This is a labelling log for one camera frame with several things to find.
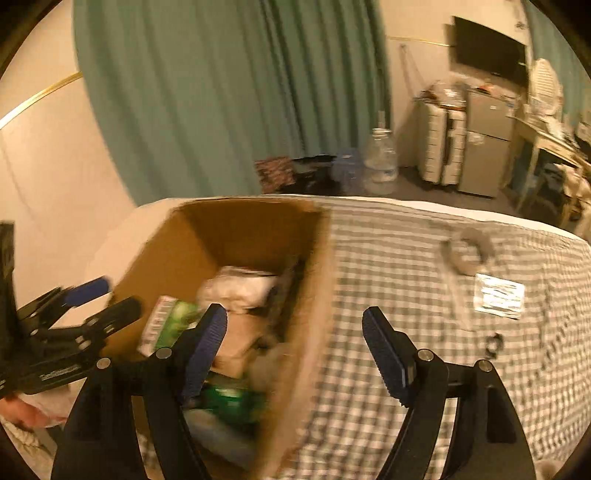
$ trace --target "teal curtain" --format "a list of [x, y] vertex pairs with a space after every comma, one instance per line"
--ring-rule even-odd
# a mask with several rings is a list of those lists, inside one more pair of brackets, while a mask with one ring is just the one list
[[579, 123], [584, 108], [585, 89], [591, 87], [589, 75], [552, 21], [529, 0], [522, 1], [530, 26], [534, 60], [546, 59], [552, 64], [563, 88], [563, 113], [569, 115], [574, 126]]
[[363, 148], [390, 110], [378, 12], [375, 0], [76, 0], [80, 69], [134, 200], [258, 194], [256, 160]]

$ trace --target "checkered bedsheet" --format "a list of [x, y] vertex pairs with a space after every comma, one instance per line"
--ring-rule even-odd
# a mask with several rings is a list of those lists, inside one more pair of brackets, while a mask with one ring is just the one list
[[[379, 306], [417, 348], [473, 365], [485, 339], [504, 337], [494, 361], [534, 459], [565, 459], [591, 421], [591, 249], [574, 239], [496, 222], [355, 200], [315, 200], [332, 211], [337, 260], [334, 329], [303, 442], [284, 479], [374, 479], [402, 425], [363, 339], [361, 317]], [[488, 274], [525, 284], [520, 320], [473, 311], [473, 277], [460, 277], [475, 331], [460, 330], [438, 267], [450, 233], [490, 235]], [[465, 255], [477, 259], [466, 247]], [[448, 400], [426, 478], [439, 478], [452, 433]]]

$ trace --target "television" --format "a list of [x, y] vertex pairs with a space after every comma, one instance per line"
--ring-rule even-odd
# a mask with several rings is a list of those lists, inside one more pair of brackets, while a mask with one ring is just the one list
[[453, 17], [456, 61], [527, 87], [525, 45], [496, 30]]

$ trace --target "white cloth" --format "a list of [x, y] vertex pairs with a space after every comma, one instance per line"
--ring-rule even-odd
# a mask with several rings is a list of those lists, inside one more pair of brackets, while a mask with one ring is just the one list
[[229, 312], [244, 314], [265, 304], [276, 281], [277, 278], [268, 272], [222, 267], [215, 277], [203, 284], [197, 304], [207, 308], [212, 303], [219, 303]]
[[22, 456], [22, 459], [26, 461], [29, 468], [35, 472], [35, 475], [40, 480], [50, 480], [53, 458], [41, 446], [37, 436], [34, 433], [26, 432], [14, 426], [2, 416], [0, 416], [0, 424], [4, 427], [14, 448]]

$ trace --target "cardboard box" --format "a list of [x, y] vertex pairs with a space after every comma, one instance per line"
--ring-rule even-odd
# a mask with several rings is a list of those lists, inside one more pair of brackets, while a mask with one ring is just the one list
[[328, 214], [308, 200], [259, 197], [186, 203], [170, 213], [113, 289], [113, 301], [137, 296], [144, 315], [110, 336], [103, 354], [140, 359], [137, 344], [159, 296], [194, 301], [201, 284], [224, 265], [279, 274], [294, 255], [306, 259], [304, 279], [250, 478], [274, 476], [288, 465], [298, 446], [298, 430], [307, 420], [332, 319]]

